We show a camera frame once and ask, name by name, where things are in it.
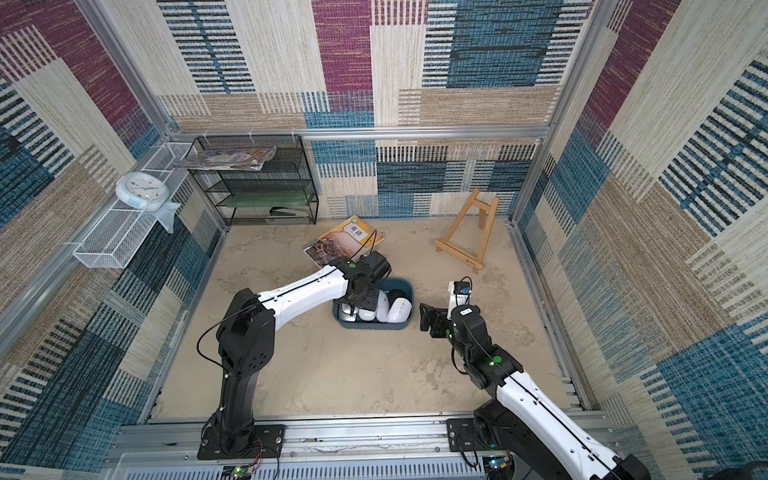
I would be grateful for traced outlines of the white ribbed mouse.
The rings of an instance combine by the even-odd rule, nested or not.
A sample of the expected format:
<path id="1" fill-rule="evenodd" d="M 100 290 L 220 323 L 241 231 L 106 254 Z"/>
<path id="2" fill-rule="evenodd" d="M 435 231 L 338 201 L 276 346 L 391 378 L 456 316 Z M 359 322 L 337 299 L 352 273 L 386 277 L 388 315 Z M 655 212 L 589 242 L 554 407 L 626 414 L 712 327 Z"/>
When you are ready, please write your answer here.
<path id="1" fill-rule="evenodd" d="M 387 293 L 389 300 L 389 310 L 385 316 L 387 323 L 401 324 L 406 323 L 412 313 L 412 302 L 403 290 L 395 289 Z"/>

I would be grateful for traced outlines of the silver slim mouse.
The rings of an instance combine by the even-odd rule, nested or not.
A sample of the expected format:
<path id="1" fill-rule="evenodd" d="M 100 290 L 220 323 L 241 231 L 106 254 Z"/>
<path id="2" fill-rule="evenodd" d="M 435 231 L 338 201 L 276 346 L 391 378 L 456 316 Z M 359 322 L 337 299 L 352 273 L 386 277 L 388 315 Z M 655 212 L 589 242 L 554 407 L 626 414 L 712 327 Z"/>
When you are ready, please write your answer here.
<path id="1" fill-rule="evenodd" d="M 359 309 L 346 303 L 340 303 L 338 306 L 338 320 L 341 322 L 353 323 L 358 320 Z"/>

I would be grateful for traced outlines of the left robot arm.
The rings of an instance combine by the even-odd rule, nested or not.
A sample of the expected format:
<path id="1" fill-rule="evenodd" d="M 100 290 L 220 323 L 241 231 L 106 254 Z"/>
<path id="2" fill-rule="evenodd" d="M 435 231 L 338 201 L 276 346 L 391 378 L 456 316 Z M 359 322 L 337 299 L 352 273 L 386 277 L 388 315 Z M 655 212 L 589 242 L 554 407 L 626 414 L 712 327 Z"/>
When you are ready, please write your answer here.
<path id="1" fill-rule="evenodd" d="M 341 257 L 317 272 L 273 290 L 239 291 L 225 317 L 213 327 L 221 360 L 222 387 L 217 410 L 201 431 L 200 460 L 259 456 L 262 439 L 254 423 L 253 401 L 259 372 L 274 355 L 276 332 L 294 318 L 326 302 L 374 310 L 381 283 L 391 273 L 387 259 L 372 252 L 358 260 Z"/>

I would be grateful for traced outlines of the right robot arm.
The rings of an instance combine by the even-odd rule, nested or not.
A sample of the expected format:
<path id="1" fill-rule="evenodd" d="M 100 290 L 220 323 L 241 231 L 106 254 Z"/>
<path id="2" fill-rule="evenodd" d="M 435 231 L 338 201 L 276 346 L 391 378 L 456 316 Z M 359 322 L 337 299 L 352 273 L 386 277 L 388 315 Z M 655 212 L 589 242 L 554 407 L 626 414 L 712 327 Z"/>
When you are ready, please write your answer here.
<path id="1" fill-rule="evenodd" d="M 471 382 L 491 400 L 473 413 L 481 443 L 513 452 L 544 479 L 649 479 L 637 457 L 619 456 L 576 424 L 522 364 L 495 344 L 476 305 L 419 306 L 420 329 L 447 339 Z"/>

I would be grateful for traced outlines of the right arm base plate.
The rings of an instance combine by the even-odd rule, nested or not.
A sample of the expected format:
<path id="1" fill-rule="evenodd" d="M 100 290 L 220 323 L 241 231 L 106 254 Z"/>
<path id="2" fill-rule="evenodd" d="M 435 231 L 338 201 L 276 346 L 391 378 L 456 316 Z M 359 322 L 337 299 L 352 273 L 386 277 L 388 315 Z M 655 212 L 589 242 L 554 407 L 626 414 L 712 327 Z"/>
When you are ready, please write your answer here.
<path id="1" fill-rule="evenodd" d="M 513 450 L 532 435 L 523 424 L 507 422 L 488 426 L 473 418 L 448 418 L 445 426 L 449 449 L 454 453 Z"/>

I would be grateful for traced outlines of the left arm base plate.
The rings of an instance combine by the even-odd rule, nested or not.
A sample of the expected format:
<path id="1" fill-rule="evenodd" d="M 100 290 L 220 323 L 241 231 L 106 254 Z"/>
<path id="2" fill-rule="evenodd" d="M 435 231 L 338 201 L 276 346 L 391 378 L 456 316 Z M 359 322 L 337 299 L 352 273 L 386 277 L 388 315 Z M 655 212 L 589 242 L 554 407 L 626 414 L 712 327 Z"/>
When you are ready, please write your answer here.
<path id="1" fill-rule="evenodd" d="M 197 459 L 212 461 L 279 458 L 285 430 L 284 424 L 253 424 L 235 433 L 226 433 L 220 424 L 208 422 L 201 431 Z"/>

